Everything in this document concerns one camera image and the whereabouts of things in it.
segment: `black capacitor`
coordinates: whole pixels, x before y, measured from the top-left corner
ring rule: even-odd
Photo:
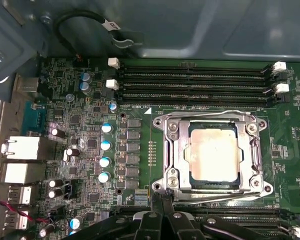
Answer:
[[[51,134],[55,137],[62,138],[62,139],[66,137],[66,132],[57,128],[52,129]]]
[[[68,148],[65,152],[68,156],[79,156],[80,151],[76,148]]]
[[[61,188],[53,189],[48,194],[48,196],[49,196],[50,199],[54,199],[54,198],[60,197],[62,195],[63,195],[63,192],[62,192]]]
[[[53,233],[55,229],[56,229],[56,226],[53,225],[52,223],[50,223],[39,231],[39,237],[45,238],[49,234]]]
[[[50,180],[50,182],[49,182],[50,188],[57,188],[57,187],[61,187],[63,185],[64,185],[64,181],[62,179],[54,179],[54,180]]]

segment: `white label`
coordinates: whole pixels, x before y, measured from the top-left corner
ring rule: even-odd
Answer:
[[[120,30],[121,28],[114,22],[114,21],[107,21],[102,24],[102,26],[107,29],[108,31],[112,30]]]

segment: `cable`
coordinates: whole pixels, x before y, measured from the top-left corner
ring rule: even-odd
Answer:
[[[68,19],[75,18],[75,17],[84,17],[84,18],[89,18],[97,21],[100,24],[104,24],[107,20],[102,17],[101,15],[93,12],[93,11],[88,11],[88,10],[74,10],[74,11],[68,11],[63,13],[61,16],[59,16],[53,23],[53,33],[59,40],[59,42],[64,46],[71,54],[75,55],[78,60],[82,61],[82,56],[79,54],[74,47],[71,45],[71,43],[62,36],[60,33],[60,25],[65,22]],[[115,40],[119,40],[122,38],[121,34],[118,31],[110,31],[109,34],[113,36]]]
[[[31,222],[49,223],[48,219],[45,219],[45,218],[33,218],[33,217],[29,216],[28,214],[26,214],[26,213],[24,213],[24,212],[22,212],[22,211],[20,211],[20,210],[18,210],[16,208],[14,208],[12,205],[10,205],[7,202],[0,201],[0,205],[3,206],[3,207],[6,207],[7,209],[9,209],[12,212],[15,212],[15,213],[19,214],[22,217],[26,217]]]

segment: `mounting hole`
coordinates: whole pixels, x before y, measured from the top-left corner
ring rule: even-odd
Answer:
[[[160,119],[156,119],[156,120],[154,121],[154,123],[155,123],[155,125],[160,125],[160,124],[161,124],[161,120],[160,120]]]
[[[122,194],[124,193],[124,191],[123,191],[122,189],[117,188],[117,189],[115,190],[115,193],[116,193],[117,195],[122,195]]]

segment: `black cable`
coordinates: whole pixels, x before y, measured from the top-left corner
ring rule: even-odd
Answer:
[[[65,22],[68,19],[76,18],[76,17],[84,17],[89,18],[97,21],[100,24],[104,24],[106,22],[106,19],[102,17],[101,15],[88,10],[73,10],[63,13],[61,16],[59,16],[53,23],[53,33],[57,37],[58,41],[64,46],[69,52],[73,55],[75,55],[78,59],[82,59],[81,55],[74,49],[74,47],[71,45],[71,43],[62,36],[60,33],[60,25]],[[121,34],[118,31],[111,31],[109,32],[113,36],[113,38],[120,40],[122,37]]]

